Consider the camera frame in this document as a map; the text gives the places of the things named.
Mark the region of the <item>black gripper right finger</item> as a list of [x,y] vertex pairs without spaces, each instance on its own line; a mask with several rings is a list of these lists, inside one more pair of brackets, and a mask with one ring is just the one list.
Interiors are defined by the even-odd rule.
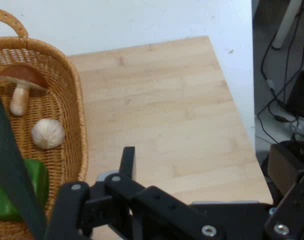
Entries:
[[284,196],[264,230],[269,240],[304,240],[304,175]]

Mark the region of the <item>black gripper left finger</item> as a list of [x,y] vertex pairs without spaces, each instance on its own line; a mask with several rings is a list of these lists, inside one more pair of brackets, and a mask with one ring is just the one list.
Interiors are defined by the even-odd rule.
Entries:
[[133,180],[135,148],[125,147],[120,168],[89,186],[63,184],[45,238],[89,240],[94,228],[109,226],[124,240],[224,240],[226,230],[175,197]]

